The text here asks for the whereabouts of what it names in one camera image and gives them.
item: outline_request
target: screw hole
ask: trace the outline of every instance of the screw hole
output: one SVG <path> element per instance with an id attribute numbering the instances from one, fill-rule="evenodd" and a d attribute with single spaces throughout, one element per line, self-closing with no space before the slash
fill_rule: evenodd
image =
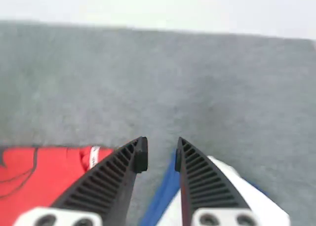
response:
<path id="1" fill-rule="evenodd" d="M 45 215 L 36 221 L 35 226 L 53 226 L 55 221 L 54 215 Z"/>
<path id="2" fill-rule="evenodd" d="M 219 225 L 218 219 L 214 215 L 211 215 L 211 214 L 204 214 L 200 217 L 199 220 L 200 220 L 201 224 L 205 225 L 205 226 L 217 226 L 217 225 Z"/>
<path id="3" fill-rule="evenodd" d="M 93 223 L 90 219 L 81 219 L 74 226 L 93 226 Z"/>
<path id="4" fill-rule="evenodd" d="M 242 226 L 256 226 L 256 222 L 250 216 L 247 215 L 239 215 L 237 217 L 237 222 Z"/>

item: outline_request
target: white label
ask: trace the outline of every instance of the white label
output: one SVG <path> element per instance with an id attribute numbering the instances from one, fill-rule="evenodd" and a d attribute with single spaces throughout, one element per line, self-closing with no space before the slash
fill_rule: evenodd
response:
<path id="1" fill-rule="evenodd" d="M 99 146 L 93 146 L 90 151 L 89 167 L 93 168 L 99 162 Z"/>

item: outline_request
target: floor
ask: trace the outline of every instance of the floor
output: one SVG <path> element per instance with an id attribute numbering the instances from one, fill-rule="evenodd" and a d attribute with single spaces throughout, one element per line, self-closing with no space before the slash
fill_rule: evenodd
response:
<path id="1" fill-rule="evenodd" d="M 316 39 L 316 0 L 0 0 L 0 19 Z"/>

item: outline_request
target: red fabric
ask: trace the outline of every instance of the red fabric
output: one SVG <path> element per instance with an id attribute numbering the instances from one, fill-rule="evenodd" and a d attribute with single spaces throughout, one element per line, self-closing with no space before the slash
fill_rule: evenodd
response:
<path id="1" fill-rule="evenodd" d="M 89 170 L 91 146 L 9 148 L 0 158 L 1 225 L 36 206 L 50 206 L 71 184 Z M 100 148 L 99 162 L 113 152 Z"/>

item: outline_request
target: gray carpet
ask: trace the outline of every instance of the gray carpet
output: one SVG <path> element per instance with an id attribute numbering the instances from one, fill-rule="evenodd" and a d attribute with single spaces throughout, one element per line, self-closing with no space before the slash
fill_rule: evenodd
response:
<path id="1" fill-rule="evenodd" d="M 128 215 L 137 225 L 183 136 L 311 226 L 315 67 L 307 40 L 3 22 L 0 140 L 115 147 L 147 136 Z"/>

